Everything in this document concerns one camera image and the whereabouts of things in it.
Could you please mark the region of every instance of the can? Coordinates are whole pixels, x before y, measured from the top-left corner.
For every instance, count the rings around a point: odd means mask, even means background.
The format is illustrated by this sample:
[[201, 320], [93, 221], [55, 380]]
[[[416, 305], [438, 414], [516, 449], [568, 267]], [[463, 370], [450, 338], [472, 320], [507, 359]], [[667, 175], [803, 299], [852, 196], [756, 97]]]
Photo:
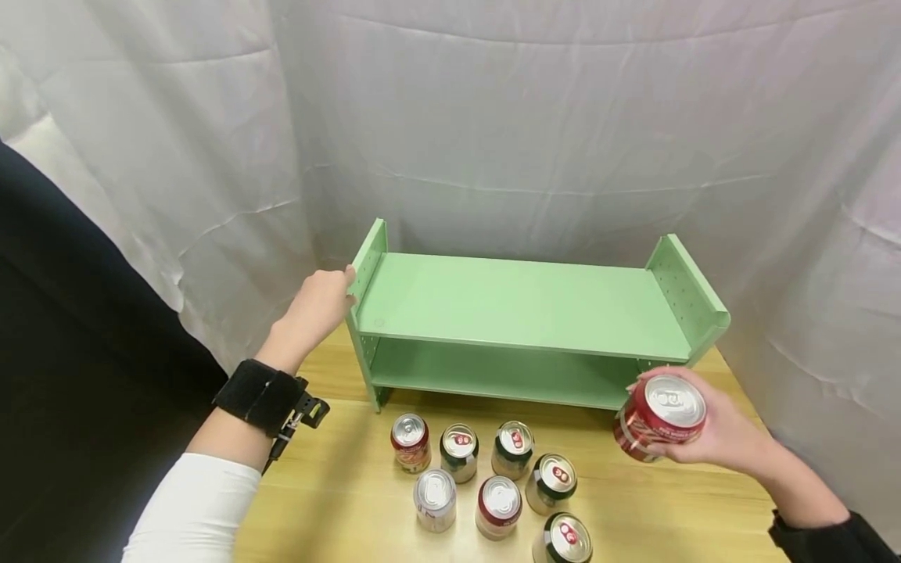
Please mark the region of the can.
[[614, 438], [639, 461], [657, 461], [647, 447], [654, 443], [684, 444], [704, 429], [704, 397], [685, 379], [667, 374], [643, 379], [614, 417]]
[[555, 513], [532, 544], [535, 563], [588, 563], [594, 553], [585, 524], [570, 513]]
[[489, 540], [502, 540], [513, 533], [523, 512], [523, 498], [516, 483], [495, 475], [482, 483], [478, 490], [476, 527]]
[[529, 427], [519, 421], [504, 422], [497, 429], [491, 468], [504, 477], [521, 479], [528, 475], [535, 440]]
[[428, 531], [441, 533], [457, 520], [457, 486], [444, 469], [429, 469], [413, 487], [416, 517]]
[[429, 449], [429, 426], [418, 415], [401, 414], [391, 427], [391, 446], [401, 469], [407, 473], [419, 473], [432, 463]]
[[466, 424], [452, 424], [441, 435], [441, 468], [457, 483], [466, 483], [476, 475], [478, 436]]
[[525, 500], [538, 514], [550, 514], [576, 492], [578, 477], [572, 463], [558, 453], [546, 453], [535, 462], [525, 484]]

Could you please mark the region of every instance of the black strap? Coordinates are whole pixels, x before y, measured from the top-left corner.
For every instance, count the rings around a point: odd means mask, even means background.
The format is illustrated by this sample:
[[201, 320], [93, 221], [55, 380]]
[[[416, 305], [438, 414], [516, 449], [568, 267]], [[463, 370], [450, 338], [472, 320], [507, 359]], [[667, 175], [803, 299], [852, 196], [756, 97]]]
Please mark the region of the black strap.
[[213, 402], [275, 438], [304, 394], [302, 381], [255, 359], [245, 359]]

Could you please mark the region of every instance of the hand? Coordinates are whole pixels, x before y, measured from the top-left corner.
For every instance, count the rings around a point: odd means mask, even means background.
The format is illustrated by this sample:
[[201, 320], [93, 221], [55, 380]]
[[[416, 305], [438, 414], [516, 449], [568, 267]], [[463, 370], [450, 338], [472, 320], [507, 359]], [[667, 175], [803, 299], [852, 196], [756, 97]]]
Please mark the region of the hand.
[[[739, 412], [727, 394], [710, 386], [690, 369], [660, 366], [638, 378], [643, 380], [661, 374], [681, 377], [700, 391], [707, 406], [707, 420], [696, 440], [688, 444], [651, 444], [648, 450], [678, 463], [712, 463], [741, 473], [757, 473], [758, 465], [778, 446], [776, 441]], [[628, 387], [630, 392], [635, 385]]]
[[272, 325], [256, 359], [294, 375], [313, 348], [341, 324], [357, 302], [347, 289], [356, 272], [318, 270], [304, 280], [285, 315]]

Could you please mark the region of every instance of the white sleeve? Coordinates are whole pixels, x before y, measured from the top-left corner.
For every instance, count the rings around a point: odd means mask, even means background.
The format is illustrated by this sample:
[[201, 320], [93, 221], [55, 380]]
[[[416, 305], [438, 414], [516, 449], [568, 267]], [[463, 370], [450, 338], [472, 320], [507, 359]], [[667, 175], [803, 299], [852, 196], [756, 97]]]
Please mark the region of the white sleeve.
[[231, 561], [234, 534], [260, 477], [232, 461], [182, 454], [144, 508], [123, 563]]

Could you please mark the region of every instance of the green shelf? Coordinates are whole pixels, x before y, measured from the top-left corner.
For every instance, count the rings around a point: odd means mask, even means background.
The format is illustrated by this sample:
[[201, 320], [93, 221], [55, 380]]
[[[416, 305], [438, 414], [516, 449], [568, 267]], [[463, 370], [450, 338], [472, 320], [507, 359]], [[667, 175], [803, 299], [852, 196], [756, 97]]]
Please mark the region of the green shelf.
[[645, 268], [389, 252], [377, 219], [347, 317], [376, 411], [392, 388], [617, 409], [650, 366], [692, 366], [729, 325], [675, 235]]
[[382, 339], [375, 386], [618, 409], [635, 359]]
[[691, 348], [653, 273], [387, 253], [359, 332], [684, 363]]

